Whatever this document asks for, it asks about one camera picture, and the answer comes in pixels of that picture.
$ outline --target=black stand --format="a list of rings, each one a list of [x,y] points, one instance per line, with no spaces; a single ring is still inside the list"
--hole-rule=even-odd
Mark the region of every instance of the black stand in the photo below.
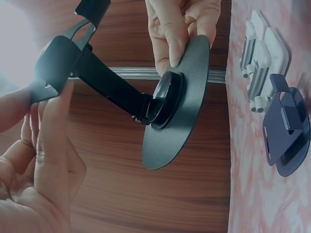
[[[68,77],[79,77],[135,122],[146,125],[143,162],[148,169],[158,169],[180,152],[198,117],[207,86],[208,39],[197,36],[188,43],[179,65],[168,69],[153,96],[140,93],[102,63],[88,43],[109,4],[109,0],[81,1],[76,13],[85,19],[55,37],[38,59],[31,101],[57,97]],[[72,41],[87,24],[86,35]]]

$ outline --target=fingernail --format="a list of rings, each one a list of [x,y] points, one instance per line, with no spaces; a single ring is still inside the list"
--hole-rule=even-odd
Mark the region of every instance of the fingernail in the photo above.
[[[177,41],[173,41],[169,45],[169,55],[171,67],[177,66],[182,55],[180,45]]]

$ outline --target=pink marble surface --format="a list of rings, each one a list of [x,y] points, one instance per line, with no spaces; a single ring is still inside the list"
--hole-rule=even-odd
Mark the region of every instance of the pink marble surface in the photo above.
[[[286,76],[297,86],[311,114],[311,0],[232,0],[227,90],[231,130],[230,233],[311,232],[311,152],[291,176],[267,164],[263,117],[251,113],[242,78],[245,21],[259,10],[291,50]]]

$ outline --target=black holder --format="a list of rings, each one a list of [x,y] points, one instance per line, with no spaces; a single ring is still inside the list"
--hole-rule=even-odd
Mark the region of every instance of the black holder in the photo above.
[[[153,96],[140,93],[102,63],[88,43],[109,5],[109,0],[81,1],[76,14],[85,19],[48,43],[35,65],[31,102],[57,97],[68,77],[79,77],[146,125],[143,162],[148,169],[158,169],[179,153],[198,117],[207,86],[208,39],[197,36],[188,43],[179,65],[168,69]],[[86,35],[73,41],[87,24]]]
[[[310,146],[310,120],[299,90],[288,87],[284,75],[270,76],[274,96],[263,120],[267,160],[283,177],[304,161]]]

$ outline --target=white plastic part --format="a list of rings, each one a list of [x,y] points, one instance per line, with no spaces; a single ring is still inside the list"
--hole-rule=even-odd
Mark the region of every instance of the white plastic part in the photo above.
[[[252,60],[252,64],[248,66],[248,69],[252,71],[255,67],[254,73],[250,73],[250,88],[247,92],[248,99],[255,101],[255,97],[259,96],[264,85],[267,71],[271,65],[271,56],[263,41],[257,41],[257,56]]]
[[[251,23],[254,25],[256,31],[256,39],[263,40],[268,23],[259,11],[252,11]]]
[[[266,30],[264,43],[272,58],[271,65],[267,74],[267,79],[263,85],[261,96],[266,102],[266,108],[273,95],[273,88],[270,81],[271,74],[285,75],[286,69],[289,65],[289,52],[280,36],[272,28]]]
[[[253,79],[254,71],[255,71],[255,65],[253,65],[253,64],[247,65],[246,72],[248,74],[250,81],[252,81],[252,79]]]
[[[240,60],[240,69],[244,78],[250,78],[249,72],[245,71],[254,57],[256,57],[257,42],[264,39],[265,30],[268,27],[266,20],[259,11],[253,10],[251,19],[245,22],[246,32],[242,59]]]
[[[243,78],[248,78],[247,69],[243,69],[243,70],[242,70],[242,75],[243,75]]]
[[[249,102],[249,108],[251,109],[252,112],[256,112],[256,105],[254,101]]]
[[[264,100],[262,99],[261,96],[256,96],[255,97],[255,106],[256,106],[256,112],[262,113],[264,110]]]

